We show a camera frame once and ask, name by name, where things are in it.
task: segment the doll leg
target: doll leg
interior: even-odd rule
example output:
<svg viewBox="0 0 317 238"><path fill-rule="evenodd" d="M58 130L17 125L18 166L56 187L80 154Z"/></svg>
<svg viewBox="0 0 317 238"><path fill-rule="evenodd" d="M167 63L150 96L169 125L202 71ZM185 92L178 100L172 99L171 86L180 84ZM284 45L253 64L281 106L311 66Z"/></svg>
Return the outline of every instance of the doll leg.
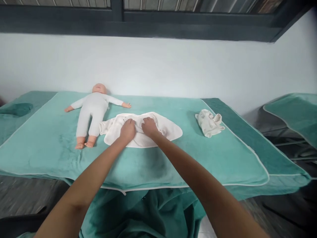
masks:
<svg viewBox="0 0 317 238"><path fill-rule="evenodd" d="M92 114L92 120L90 128L88 131L88 141L85 143L85 146L92 148L96 142L97 137L99 136L99 123L102 122L105 112L96 111Z"/></svg>
<svg viewBox="0 0 317 238"><path fill-rule="evenodd" d="M75 149L83 149L85 139L87 136L88 124L90 120L90 113L81 109L79 113L78 123L77 123L77 145Z"/></svg>

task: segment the green fabric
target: green fabric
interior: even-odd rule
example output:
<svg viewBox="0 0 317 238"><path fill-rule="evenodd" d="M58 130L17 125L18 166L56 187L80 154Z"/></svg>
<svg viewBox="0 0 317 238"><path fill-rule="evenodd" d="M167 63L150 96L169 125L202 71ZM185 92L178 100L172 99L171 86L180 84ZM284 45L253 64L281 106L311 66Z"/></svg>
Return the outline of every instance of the green fabric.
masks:
<svg viewBox="0 0 317 238"><path fill-rule="evenodd" d="M56 92L31 91L23 94L13 102L0 107L0 110L7 110L18 103L29 103L33 105L30 112L21 117L1 117L0 116L0 145L2 145L27 119L29 119L38 109L47 103Z"/></svg>
<svg viewBox="0 0 317 238"><path fill-rule="evenodd" d="M197 237L205 211L189 188L128 192L101 189L80 237Z"/></svg>
<svg viewBox="0 0 317 238"><path fill-rule="evenodd" d="M0 108L0 118L22 117L30 113L32 108L33 108L33 105L30 103L12 104L6 108Z"/></svg>
<svg viewBox="0 0 317 238"><path fill-rule="evenodd" d="M12 174L75 180L108 147L103 142L104 136L100 136L94 148L74 149L80 110L65 113L63 109L85 95L76 92L57 93L2 145L0 169ZM119 113L155 111L182 128L183 135L173 142L222 184L261 185L268 181L266 170L253 151L228 128L212 138L202 134L194 117L202 109L209 109L202 100L116 97L131 103L132 108L110 105L104 120ZM127 190L186 186L186 183L158 147L126 148L116 160L104 186Z"/></svg>
<svg viewBox="0 0 317 238"><path fill-rule="evenodd" d="M292 93L263 106L317 149L317 94Z"/></svg>
<svg viewBox="0 0 317 238"><path fill-rule="evenodd" d="M310 182L309 174L289 160L259 131L250 126L220 99L204 99L215 113L222 115L223 122L259 156L270 174L263 186L226 186L238 200L258 195L277 195L296 192Z"/></svg>
<svg viewBox="0 0 317 238"><path fill-rule="evenodd" d="M35 233L26 232L18 236L17 238L33 238L34 236L35 236Z"/></svg>

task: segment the dark window frame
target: dark window frame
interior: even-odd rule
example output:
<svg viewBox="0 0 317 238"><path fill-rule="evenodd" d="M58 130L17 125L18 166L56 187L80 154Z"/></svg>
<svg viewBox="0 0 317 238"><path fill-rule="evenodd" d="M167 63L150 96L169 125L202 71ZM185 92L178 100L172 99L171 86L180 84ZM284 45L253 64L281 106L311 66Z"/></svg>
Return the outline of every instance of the dark window frame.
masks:
<svg viewBox="0 0 317 238"><path fill-rule="evenodd" d="M0 6L0 32L275 42L313 6L286 0L273 14L128 11L123 0L111 9Z"/></svg>

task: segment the doll head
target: doll head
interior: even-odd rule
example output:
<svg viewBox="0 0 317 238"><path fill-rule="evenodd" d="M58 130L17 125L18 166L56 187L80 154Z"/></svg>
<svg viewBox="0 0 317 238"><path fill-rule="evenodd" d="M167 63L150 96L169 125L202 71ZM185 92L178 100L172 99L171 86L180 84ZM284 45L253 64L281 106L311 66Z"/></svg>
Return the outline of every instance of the doll head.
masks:
<svg viewBox="0 0 317 238"><path fill-rule="evenodd" d="M102 94L107 94L107 89L103 84L96 84L93 88L92 88L92 92L98 92L98 93L102 93Z"/></svg>

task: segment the baby doll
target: baby doll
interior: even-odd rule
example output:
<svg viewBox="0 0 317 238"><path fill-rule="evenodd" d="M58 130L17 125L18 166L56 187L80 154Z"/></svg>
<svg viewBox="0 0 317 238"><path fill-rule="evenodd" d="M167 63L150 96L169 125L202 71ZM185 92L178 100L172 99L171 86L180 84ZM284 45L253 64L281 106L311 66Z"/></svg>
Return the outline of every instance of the baby doll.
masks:
<svg viewBox="0 0 317 238"><path fill-rule="evenodd" d="M103 121L103 116L108 109L108 103L111 102L118 106L131 108L129 103L106 95L106 93L107 89L103 84L96 84L92 88L91 94L79 99L64 110L65 112L70 112L81 107L77 124L77 145L75 149L83 149L84 145L89 148L93 147L99 136L99 123ZM88 131L88 141L85 143L90 116L92 116L92 121Z"/></svg>

